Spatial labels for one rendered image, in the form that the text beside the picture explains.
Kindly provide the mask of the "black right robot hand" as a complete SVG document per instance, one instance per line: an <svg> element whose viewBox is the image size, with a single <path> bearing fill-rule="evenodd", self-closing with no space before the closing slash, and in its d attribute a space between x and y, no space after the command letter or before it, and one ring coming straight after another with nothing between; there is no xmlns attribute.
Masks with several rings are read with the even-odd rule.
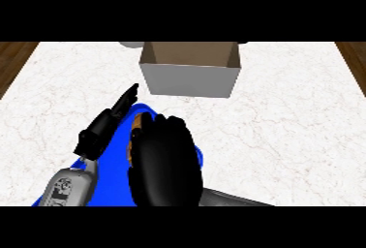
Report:
<svg viewBox="0 0 366 248"><path fill-rule="evenodd" d="M204 191L197 147L182 118L142 114L129 185L138 206L198 206Z"/></svg>

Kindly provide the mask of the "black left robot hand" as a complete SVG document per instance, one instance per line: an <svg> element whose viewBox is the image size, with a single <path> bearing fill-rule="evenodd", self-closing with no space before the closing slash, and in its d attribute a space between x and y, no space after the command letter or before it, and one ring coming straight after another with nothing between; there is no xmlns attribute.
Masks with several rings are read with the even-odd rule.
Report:
<svg viewBox="0 0 366 248"><path fill-rule="evenodd" d="M79 133L79 143L74 153L92 161L102 156L111 143L116 130L133 104L138 101L139 84L135 83L120 96L114 107L107 108L92 121L89 127Z"/></svg>

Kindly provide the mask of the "brown croissant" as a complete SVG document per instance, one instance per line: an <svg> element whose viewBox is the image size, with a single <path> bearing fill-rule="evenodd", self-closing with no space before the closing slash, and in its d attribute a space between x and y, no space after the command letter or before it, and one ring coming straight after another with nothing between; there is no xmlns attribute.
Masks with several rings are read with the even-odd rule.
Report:
<svg viewBox="0 0 366 248"><path fill-rule="evenodd" d="M127 162L129 166L133 167L133 149L135 149L135 143L136 143L136 137L138 133L136 131L142 128L142 112L138 112L135 117L133 117L133 122L132 122L132 130L130 130L130 138L129 138L129 144L127 144L127 150L126 150L126 155L127 155Z"/></svg>

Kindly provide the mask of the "blue tray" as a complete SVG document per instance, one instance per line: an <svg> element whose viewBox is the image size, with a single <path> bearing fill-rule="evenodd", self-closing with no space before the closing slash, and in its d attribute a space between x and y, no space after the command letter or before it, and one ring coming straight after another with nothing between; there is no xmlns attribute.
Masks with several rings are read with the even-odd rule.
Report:
<svg viewBox="0 0 366 248"><path fill-rule="evenodd" d="M132 122L138 112L148 112L152 117L157 117L154 110L144 104L132 106L129 113L120 121L119 128L114 132L114 137L108 148L99 157L98 163L98 184L93 192L93 197L86 206L130 206L136 205L130 185L129 185L129 162L127 162L127 144L130 138ZM200 165L203 165L203 154L197 148ZM80 159L70 168L86 168Z"/></svg>

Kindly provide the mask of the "open cardboard box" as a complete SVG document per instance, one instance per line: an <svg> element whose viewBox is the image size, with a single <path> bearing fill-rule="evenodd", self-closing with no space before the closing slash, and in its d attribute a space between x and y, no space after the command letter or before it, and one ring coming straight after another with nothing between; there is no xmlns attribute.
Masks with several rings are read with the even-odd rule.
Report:
<svg viewBox="0 0 366 248"><path fill-rule="evenodd" d="M229 98L242 69L237 42L147 42L141 68L154 95Z"/></svg>

